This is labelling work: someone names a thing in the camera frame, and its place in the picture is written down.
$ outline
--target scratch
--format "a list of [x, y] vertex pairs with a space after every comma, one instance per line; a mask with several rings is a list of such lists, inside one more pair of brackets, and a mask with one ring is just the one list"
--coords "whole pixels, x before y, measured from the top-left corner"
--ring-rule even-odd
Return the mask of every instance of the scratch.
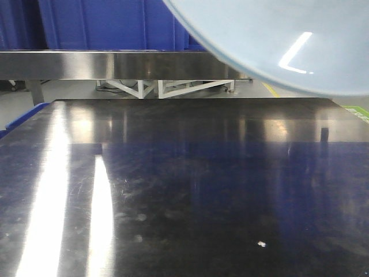
[[77, 193], [77, 198], [80, 196], [80, 192], [81, 192], [82, 187], [83, 187], [83, 185], [81, 184], [80, 189], [78, 190], [78, 193]]
[[72, 197], [73, 195], [73, 191], [74, 191], [74, 188], [70, 191], [69, 195], [68, 195], [68, 203], [70, 203], [70, 198]]

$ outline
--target stainless steel table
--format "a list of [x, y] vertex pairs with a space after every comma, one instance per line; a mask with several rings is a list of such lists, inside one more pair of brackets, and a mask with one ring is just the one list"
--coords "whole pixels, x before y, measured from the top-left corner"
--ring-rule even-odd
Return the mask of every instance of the stainless steel table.
[[327, 99], [55, 101], [0, 140], [0, 276], [365, 276], [368, 169]]
[[249, 79], [204, 51], [0, 51], [0, 80], [26, 80], [33, 103], [40, 80]]

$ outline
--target blue container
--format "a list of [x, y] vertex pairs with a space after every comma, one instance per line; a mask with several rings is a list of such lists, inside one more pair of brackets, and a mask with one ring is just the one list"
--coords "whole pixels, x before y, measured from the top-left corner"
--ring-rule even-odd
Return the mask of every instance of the blue container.
[[45, 48], [37, 0], [0, 0], [0, 50]]
[[39, 0], [50, 49], [184, 50], [189, 35], [161, 0]]

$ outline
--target white metal frame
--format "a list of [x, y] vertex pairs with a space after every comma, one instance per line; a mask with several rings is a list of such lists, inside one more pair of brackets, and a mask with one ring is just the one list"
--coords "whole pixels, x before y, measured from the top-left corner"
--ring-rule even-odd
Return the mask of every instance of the white metal frame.
[[121, 82], [118, 82], [116, 80], [104, 80], [105, 83], [109, 85], [113, 85], [116, 88], [121, 89], [122, 91], [125, 91], [139, 99], [143, 99], [149, 94], [153, 89], [157, 87], [156, 81], [144, 81], [144, 80], [138, 80], [137, 81], [137, 91], [135, 89], [129, 88], [126, 85], [123, 85]]
[[[192, 82], [197, 80], [181, 80], [181, 81], [163, 81], [158, 80], [158, 88], [159, 88], [159, 99], [174, 97], [178, 95], [187, 94], [194, 91], [199, 91], [200, 89], [211, 88], [217, 85], [230, 84], [228, 91], [233, 92], [235, 90], [235, 80], [202, 80], [202, 81], [210, 81], [206, 84], [195, 85], [193, 87], [190, 86]], [[186, 88], [169, 90], [170, 87], [176, 85], [186, 85]]]

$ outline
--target reflective metal surface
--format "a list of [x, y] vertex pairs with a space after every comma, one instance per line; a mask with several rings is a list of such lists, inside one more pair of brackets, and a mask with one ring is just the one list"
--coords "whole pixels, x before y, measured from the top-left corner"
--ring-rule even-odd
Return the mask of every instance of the reflective metal surface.
[[56, 101], [0, 140], [0, 276], [365, 276], [368, 168], [327, 99]]
[[244, 78], [207, 52], [0, 51], [0, 80]]
[[34, 105], [45, 102], [40, 80], [26, 80], [25, 86], [32, 94]]

